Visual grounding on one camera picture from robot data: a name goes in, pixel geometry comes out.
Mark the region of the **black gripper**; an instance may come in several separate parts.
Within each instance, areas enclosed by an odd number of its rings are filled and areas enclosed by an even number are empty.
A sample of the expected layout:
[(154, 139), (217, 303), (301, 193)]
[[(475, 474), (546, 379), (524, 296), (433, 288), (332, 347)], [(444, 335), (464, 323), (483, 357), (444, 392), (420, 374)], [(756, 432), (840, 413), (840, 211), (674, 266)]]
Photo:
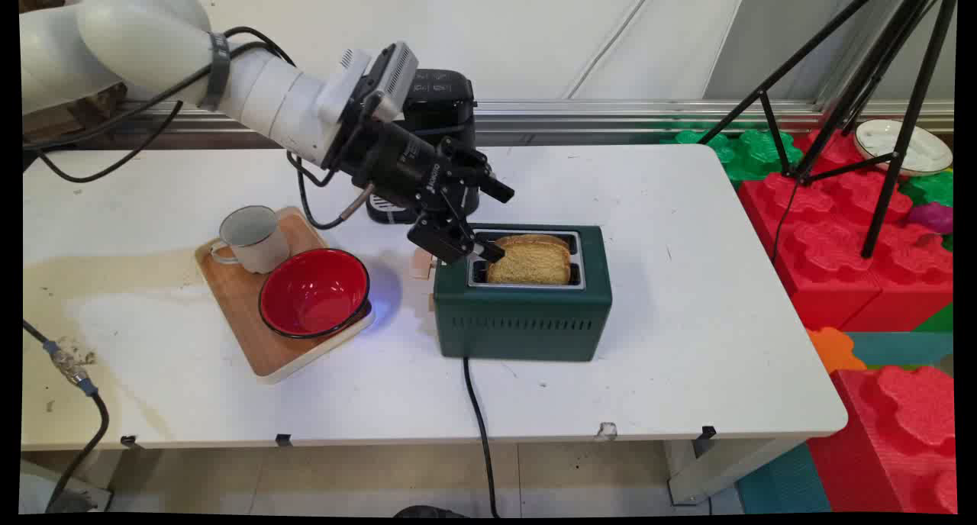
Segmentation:
[(474, 188), (507, 204), (515, 191), (493, 174), (488, 157), (466, 141), (443, 136), (436, 146), (395, 123), (359, 121), (351, 133), (351, 181), (360, 193), (411, 212), (406, 237), (447, 265), (469, 255), (498, 262), (505, 250), (474, 233)]

